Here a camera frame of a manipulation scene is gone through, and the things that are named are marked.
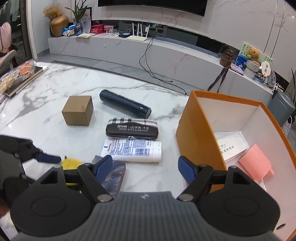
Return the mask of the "grey pedal trash bin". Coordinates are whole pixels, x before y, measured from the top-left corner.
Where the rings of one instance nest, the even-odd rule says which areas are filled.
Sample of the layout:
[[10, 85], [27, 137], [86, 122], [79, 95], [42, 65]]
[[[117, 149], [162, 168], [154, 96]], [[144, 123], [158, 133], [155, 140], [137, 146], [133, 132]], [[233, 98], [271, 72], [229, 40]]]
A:
[[295, 105], [284, 92], [275, 91], [267, 108], [277, 123], [283, 126], [295, 110]]

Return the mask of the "white lotion tube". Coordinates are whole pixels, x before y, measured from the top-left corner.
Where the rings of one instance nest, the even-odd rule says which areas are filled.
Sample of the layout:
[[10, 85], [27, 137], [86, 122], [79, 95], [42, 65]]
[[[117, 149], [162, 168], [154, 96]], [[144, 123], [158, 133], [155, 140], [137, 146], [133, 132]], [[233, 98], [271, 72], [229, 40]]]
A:
[[162, 144], [142, 139], [106, 138], [100, 156], [106, 155], [115, 161], [158, 163], [162, 158]]

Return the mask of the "orange cardboard storage box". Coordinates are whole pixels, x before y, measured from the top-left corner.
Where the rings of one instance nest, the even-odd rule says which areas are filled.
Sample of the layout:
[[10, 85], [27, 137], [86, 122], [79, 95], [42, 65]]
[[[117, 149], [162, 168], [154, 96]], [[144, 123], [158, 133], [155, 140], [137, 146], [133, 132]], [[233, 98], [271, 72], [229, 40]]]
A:
[[176, 130], [180, 154], [194, 164], [225, 170], [215, 133], [241, 132], [248, 145], [257, 144], [274, 175], [263, 179], [267, 193], [280, 206], [274, 233], [282, 240], [295, 235], [295, 154], [267, 107], [258, 101], [220, 93], [191, 92]]

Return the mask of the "plaid glasses case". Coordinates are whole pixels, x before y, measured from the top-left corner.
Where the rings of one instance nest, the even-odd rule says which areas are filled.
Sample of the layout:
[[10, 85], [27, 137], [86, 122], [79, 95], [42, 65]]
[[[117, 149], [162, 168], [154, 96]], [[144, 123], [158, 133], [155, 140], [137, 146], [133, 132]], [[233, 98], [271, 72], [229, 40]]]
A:
[[106, 135], [114, 138], [141, 138], [155, 140], [158, 138], [158, 124], [154, 120], [141, 118], [112, 118], [108, 121]]

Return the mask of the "white wifi router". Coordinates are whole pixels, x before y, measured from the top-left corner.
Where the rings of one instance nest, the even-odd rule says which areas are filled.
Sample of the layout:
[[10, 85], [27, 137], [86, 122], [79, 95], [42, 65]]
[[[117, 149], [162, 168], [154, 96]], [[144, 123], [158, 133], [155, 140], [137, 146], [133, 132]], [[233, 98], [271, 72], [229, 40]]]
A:
[[134, 26], [134, 23], [132, 23], [132, 35], [128, 36], [127, 39], [139, 41], [139, 42], [144, 42], [147, 40], [149, 28], [150, 28], [150, 26], [145, 28], [145, 35], [144, 35], [142, 32], [142, 24], [138, 24], [137, 25], [137, 33], [134, 34], [135, 26]]

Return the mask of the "white glasses box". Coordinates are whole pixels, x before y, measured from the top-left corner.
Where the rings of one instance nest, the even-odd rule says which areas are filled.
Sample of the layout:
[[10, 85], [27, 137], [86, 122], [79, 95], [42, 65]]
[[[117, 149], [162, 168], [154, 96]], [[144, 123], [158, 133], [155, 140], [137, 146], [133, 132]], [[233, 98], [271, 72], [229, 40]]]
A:
[[214, 136], [225, 163], [238, 159], [249, 148], [241, 132], [215, 132]]

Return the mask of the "gold vase with dried flowers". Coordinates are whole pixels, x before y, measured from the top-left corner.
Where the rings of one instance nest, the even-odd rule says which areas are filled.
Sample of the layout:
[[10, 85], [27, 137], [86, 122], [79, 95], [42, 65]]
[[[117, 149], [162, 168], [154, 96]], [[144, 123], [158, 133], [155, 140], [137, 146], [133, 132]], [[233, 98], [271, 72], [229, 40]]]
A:
[[68, 27], [69, 18], [62, 14], [60, 4], [52, 3], [43, 9], [43, 14], [49, 19], [51, 37], [61, 37], [62, 30]]

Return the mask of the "black television screen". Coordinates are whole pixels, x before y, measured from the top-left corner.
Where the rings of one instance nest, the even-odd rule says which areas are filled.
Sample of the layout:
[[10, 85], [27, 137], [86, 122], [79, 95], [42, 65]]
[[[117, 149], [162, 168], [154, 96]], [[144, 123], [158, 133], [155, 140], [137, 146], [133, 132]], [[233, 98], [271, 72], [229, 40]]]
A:
[[154, 6], [204, 16], [207, 0], [98, 0], [98, 6]]

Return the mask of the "white woven basket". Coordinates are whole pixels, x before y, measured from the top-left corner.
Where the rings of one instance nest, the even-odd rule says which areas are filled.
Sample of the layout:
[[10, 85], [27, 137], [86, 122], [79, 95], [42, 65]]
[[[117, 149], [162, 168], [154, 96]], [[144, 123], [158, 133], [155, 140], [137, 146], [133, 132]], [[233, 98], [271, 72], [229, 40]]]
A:
[[254, 79], [255, 77], [255, 74], [259, 71], [259, 68], [260, 68], [260, 64], [253, 60], [247, 60], [246, 62], [246, 68], [245, 68], [245, 71], [244, 71], [244, 74], [250, 78], [250, 79]]

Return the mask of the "brown cardboard cube box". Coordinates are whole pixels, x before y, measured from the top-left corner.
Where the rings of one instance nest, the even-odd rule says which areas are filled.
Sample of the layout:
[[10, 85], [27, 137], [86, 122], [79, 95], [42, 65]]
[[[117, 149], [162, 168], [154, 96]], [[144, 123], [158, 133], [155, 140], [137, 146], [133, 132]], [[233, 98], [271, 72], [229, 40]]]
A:
[[62, 109], [68, 126], [89, 126], [93, 114], [92, 97], [88, 95], [70, 96]]

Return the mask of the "dark blue shampoo bottle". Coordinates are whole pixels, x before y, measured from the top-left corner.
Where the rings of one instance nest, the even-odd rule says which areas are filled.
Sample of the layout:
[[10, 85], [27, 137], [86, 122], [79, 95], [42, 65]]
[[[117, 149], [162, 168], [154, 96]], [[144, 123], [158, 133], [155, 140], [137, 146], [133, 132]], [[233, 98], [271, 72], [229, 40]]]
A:
[[103, 102], [138, 118], [148, 119], [152, 112], [151, 108], [148, 106], [111, 92], [107, 89], [102, 90], [99, 97]]

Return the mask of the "stack of books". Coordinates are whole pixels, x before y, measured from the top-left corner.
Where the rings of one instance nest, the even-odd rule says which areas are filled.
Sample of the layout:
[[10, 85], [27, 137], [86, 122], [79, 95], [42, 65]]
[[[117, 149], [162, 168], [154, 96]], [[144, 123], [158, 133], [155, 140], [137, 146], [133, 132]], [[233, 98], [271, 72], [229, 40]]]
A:
[[41, 76], [43, 73], [45, 73], [49, 68], [48, 67], [36, 67], [36, 71], [34, 74], [31, 74], [27, 79], [23, 80], [22, 77], [20, 77], [18, 80], [16, 80], [15, 83], [9, 88], [7, 91], [4, 92], [4, 95], [7, 97], [12, 97], [15, 94], [20, 93], [25, 87], [27, 87], [31, 82], [33, 82], [36, 78]]

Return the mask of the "yellow fluffy ball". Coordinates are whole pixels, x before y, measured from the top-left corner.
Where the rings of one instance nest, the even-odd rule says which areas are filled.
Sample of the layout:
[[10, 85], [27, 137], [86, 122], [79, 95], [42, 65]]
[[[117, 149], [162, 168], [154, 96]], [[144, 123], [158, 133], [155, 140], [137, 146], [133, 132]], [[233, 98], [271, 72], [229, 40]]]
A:
[[[82, 165], [82, 162], [77, 159], [67, 158], [65, 157], [64, 160], [61, 162], [61, 166], [63, 167], [63, 170], [72, 170], [77, 169], [80, 165]], [[78, 183], [66, 183], [67, 187], [74, 188], [78, 186]]]

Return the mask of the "snack packet on books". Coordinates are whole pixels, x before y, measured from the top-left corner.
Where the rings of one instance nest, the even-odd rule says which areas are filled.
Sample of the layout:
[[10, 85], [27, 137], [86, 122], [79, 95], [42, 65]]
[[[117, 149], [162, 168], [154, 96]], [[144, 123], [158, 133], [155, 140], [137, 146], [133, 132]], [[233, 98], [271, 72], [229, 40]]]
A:
[[31, 74], [35, 73], [35, 69], [35, 62], [31, 59], [3, 75], [1, 77], [1, 93], [11, 88], [13, 83], [20, 77], [22, 77], [23, 80], [27, 79]]

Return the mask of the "dark patterned card pack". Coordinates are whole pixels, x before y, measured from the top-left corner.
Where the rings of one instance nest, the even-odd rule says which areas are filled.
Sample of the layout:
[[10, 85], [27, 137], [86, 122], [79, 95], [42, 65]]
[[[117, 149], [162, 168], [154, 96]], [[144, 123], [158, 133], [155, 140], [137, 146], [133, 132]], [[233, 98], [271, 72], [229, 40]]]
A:
[[103, 188], [116, 199], [126, 171], [126, 164], [121, 161], [113, 161], [112, 157], [95, 156], [92, 161], [92, 173]]

